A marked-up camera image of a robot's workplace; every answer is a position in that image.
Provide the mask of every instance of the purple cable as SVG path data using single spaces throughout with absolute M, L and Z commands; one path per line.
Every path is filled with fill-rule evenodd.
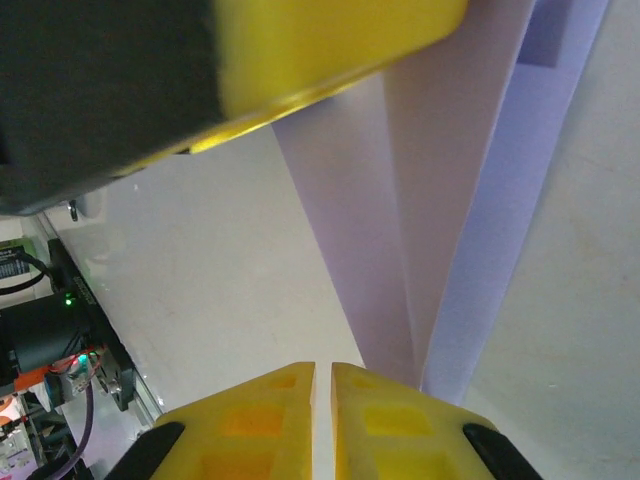
M 84 450 L 87 448 L 87 443 L 89 443 L 89 437 L 91 436 L 91 429 L 93 428 L 93 387 L 91 386 L 91 380 L 89 380 L 89 384 L 84 391 L 87 394 L 87 417 L 85 419 L 84 432 L 82 433 L 80 444 L 69 460 L 67 460 L 67 463 L 47 480 L 61 480 L 64 478 L 64 476 L 76 466 L 76 463 L 78 463 Z

